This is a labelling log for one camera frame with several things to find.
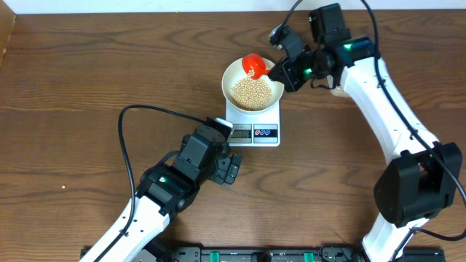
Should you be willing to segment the red plastic measuring scoop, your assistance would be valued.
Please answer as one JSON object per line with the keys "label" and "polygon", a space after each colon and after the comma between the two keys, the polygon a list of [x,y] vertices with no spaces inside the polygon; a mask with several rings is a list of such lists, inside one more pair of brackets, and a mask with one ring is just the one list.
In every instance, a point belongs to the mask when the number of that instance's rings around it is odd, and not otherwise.
{"label": "red plastic measuring scoop", "polygon": [[257,54],[246,55],[242,59],[241,64],[244,72],[252,80],[258,80],[269,73],[269,69],[266,68],[263,58]]}

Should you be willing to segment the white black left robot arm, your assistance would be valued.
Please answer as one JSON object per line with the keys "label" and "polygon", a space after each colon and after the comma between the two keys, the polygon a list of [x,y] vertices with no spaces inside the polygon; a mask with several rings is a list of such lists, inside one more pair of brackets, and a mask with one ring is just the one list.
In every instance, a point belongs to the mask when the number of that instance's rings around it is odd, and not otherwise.
{"label": "white black left robot arm", "polygon": [[136,186],[125,146],[122,153],[132,196],[111,228],[81,261],[133,260],[177,214],[193,203],[205,181],[233,184],[242,162],[239,154],[231,153],[228,143],[214,143],[209,147],[186,143],[180,151],[167,153],[145,171]]}

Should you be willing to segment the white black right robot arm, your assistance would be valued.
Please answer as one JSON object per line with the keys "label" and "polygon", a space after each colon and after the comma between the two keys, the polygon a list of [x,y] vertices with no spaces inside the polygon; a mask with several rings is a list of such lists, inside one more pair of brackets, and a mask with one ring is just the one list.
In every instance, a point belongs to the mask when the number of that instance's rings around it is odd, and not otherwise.
{"label": "white black right robot arm", "polygon": [[390,78],[377,35],[352,37],[338,4],[311,11],[309,25],[316,49],[287,23],[271,31],[270,44],[285,56],[268,76],[287,92],[327,79],[329,90],[342,90],[363,113],[387,166],[374,186],[379,213],[352,259],[396,261],[413,235],[464,193],[462,152],[441,143],[410,109]]}

